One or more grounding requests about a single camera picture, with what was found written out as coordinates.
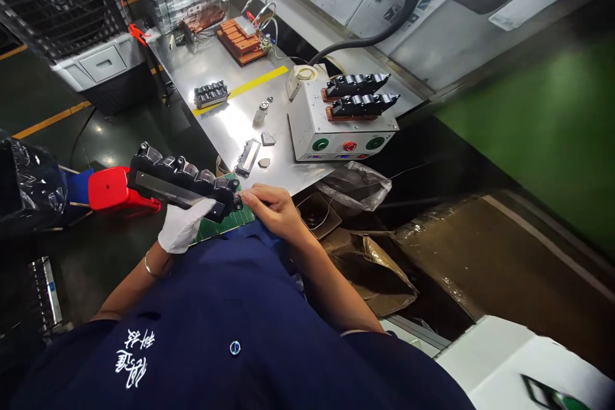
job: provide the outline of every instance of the black hose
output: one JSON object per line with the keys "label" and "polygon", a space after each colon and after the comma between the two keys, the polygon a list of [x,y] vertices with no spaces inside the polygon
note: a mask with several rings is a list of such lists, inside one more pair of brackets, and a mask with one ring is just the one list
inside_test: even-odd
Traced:
{"label": "black hose", "polygon": [[323,51],[314,56],[310,61],[309,65],[314,65],[318,63],[322,58],[327,56],[328,54],[333,53],[334,51],[346,48],[363,48],[368,46],[373,46],[377,43],[382,42],[386,38],[392,36],[397,29],[404,25],[404,23],[410,18],[410,15],[414,12],[416,5],[418,4],[418,0],[405,0],[404,7],[395,15],[393,22],[382,32],[374,35],[373,37],[368,38],[357,38],[355,40],[347,40],[346,42],[339,42],[333,44],[329,47],[326,47]]}

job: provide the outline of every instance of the embroidered logo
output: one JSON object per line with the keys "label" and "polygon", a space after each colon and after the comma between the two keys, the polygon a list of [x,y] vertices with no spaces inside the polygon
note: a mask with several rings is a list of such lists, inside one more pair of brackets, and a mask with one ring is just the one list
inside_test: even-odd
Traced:
{"label": "embroidered logo", "polygon": [[147,349],[154,343],[154,332],[148,334],[145,330],[143,338],[141,332],[128,330],[128,339],[124,342],[125,349],[117,351],[117,363],[115,364],[115,373],[122,371],[128,372],[128,380],[126,381],[126,389],[130,389],[133,385],[138,388],[139,381],[147,371],[147,360],[145,357],[140,359],[135,358],[135,355],[129,350],[136,349],[136,344],[139,344],[140,349]]}

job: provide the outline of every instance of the green circuit board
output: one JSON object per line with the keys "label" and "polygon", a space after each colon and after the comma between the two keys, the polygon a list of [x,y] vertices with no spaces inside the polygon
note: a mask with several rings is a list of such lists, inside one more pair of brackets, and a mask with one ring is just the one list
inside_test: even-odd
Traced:
{"label": "green circuit board", "polygon": [[[237,175],[235,173],[228,173],[222,177],[229,179],[236,179]],[[237,188],[238,191],[242,189],[242,186],[239,185]],[[202,242],[203,240],[207,240],[216,235],[224,234],[225,232],[232,231],[237,227],[243,226],[244,224],[248,224],[249,222],[254,221],[254,215],[252,214],[252,210],[248,207],[244,206],[240,211],[234,211],[225,219],[222,220],[221,223],[216,223],[210,220],[201,220],[201,225],[199,226],[199,232],[197,233],[197,237],[192,242],[192,245],[195,243]]]}

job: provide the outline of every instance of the navy blue uniform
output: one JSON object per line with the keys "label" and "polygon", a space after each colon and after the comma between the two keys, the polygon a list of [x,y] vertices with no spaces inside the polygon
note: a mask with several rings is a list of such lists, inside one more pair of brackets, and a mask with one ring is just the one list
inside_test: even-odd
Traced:
{"label": "navy blue uniform", "polygon": [[473,409],[422,351],[385,334],[340,336],[255,238],[178,256],[121,322],[60,336],[13,408]]}

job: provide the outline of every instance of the air cooler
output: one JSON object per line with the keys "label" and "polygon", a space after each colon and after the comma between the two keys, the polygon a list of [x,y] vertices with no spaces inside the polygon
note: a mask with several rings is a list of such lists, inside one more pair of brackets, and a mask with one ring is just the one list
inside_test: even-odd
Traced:
{"label": "air cooler", "polygon": [[156,93],[145,52],[127,32],[121,2],[0,0],[0,22],[110,116]]}

